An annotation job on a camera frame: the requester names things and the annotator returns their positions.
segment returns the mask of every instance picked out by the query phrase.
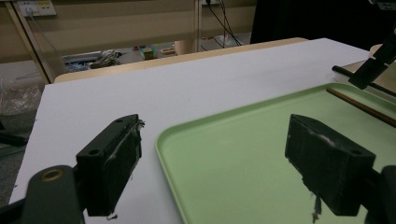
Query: green tray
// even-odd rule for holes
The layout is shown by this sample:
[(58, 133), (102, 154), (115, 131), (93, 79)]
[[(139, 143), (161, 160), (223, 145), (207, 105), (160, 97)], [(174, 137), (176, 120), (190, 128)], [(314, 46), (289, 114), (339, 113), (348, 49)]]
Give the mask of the green tray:
[[(333, 83), (171, 127), (157, 152), (185, 223), (312, 223), (315, 197), (285, 158), (290, 114), (318, 119), (396, 164), (396, 130), (326, 92), (331, 87), (396, 118), (396, 105)], [(318, 224), (363, 223), (322, 205)]]

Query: thin stick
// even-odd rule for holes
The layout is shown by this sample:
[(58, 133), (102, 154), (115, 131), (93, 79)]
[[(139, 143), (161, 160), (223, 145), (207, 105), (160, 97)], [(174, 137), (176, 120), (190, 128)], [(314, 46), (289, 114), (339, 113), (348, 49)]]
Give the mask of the thin stick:
[(391, 117), (389, 117), (375, 109), (372, 109), (370, 106), (364, 105), (361, 102), (358, 102), (358, 101), (344, 95), (343, 93), (341, 93), (339, 91), (335, 91), (331, 88), (328, 88), (326, 91), (331, 93), (332, 95), (340, 98), (341, 100), (349, 103), (350, 105), (353, 105), (353, 106), (357, 107), (358, 109), (366, 112), (367, 114), (375, 117), (376, 119), (380, 119), (380, 120), (386, 122), (388, 125), (392, 126), (393, 128), (396, 128), (396, 119), (393, 119), (393, 118), (391, 118)]

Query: plastic bag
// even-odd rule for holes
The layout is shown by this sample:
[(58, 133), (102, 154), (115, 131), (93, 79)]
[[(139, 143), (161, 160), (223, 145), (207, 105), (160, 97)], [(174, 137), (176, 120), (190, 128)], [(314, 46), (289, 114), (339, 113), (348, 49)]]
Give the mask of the plastic bag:
[(0, 79), (0, 115), (16, 115), (36, 110), (40, 99), (38, 85), (23, 87), (14, 81)]
[(10, 133), (26, 133), (33, 129), (41, 100), (37, 84), (22, 84), (0, 79), (0, 122)]

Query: white table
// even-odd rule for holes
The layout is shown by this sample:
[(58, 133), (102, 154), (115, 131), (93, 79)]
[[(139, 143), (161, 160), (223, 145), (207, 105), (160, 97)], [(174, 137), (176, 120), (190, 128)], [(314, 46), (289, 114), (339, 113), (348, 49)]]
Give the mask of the white table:
[[(334, 65), (368, 52), (329, 39), (174, 63), (46, 86), (11, 201), (36, 172), (76, 164), (75, 155), (112, 120), (139, 114), (143, 157), (112, 223), (181, 223), (154, 143), (166, 128), (286, 93), (334, 82)], [(87, 217), (87, 223), (109, 223)]]

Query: black cable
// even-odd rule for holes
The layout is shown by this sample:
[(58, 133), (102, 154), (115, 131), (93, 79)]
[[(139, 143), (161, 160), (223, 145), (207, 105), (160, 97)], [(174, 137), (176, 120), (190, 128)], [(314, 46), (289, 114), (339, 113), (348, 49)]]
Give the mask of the black cable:
[(227, 31), (227, 33), (230, 35), (230, 36), (232, 36), (233, 37), (233, 39), (235, 40), (235, 42), (236, 42), (236, 44), (238, 45), (238, 46), (242, 46), (241, 45), (241, 43), (239, 43), (239, 41), (235, 38), (235, 36), (227, 29), (227, 27), (225, 27), (225, 25), (221, 22), (221, 20), (219, 19), (219, 17), (216, 15), (216, 13), (213, 11), (213, 9), (212, 9), (212, 7), (210, 6), (210, 5), (208, 5), (209, 6), (209, 9), (210, 9), (210, 11), (212, 12), (212, 14), (216, 17), (216, 19), (218, 20), (218, 22), (220, 23), (220, 25)]
[(201, 45), (201, 48), (204, 49), (205, 51), (207, 51), (207, 49), (204, 48), (204, 46)]
[(219, 43), (219, 41), (216, 39), (215, 36), (213, 36), (213, 39), (216, 41), (216, 43), (218, 43), (218, 45), (219, 45), (220, 47), (224, 48), (224, 45), (222, 46), (222, 45)]
[(231, 32), (231, 35), (232, 35), (233, 39), (235, 40), (237, 45), (242, 46), (242, 44), (236, 39), (235, 35), (233, 34), (233, 30), (231, 29), (230, 23), (228, 22), (227, 15), (225, 13), (225, 5), (224, 5), (223, 0), (219, 0), (219, 2), (220, 2), (220, 5), (221, 5), (221, 9), (223, 11), (224, 20), (227, 22), (228, 28), (230, 29), (230, 32)]

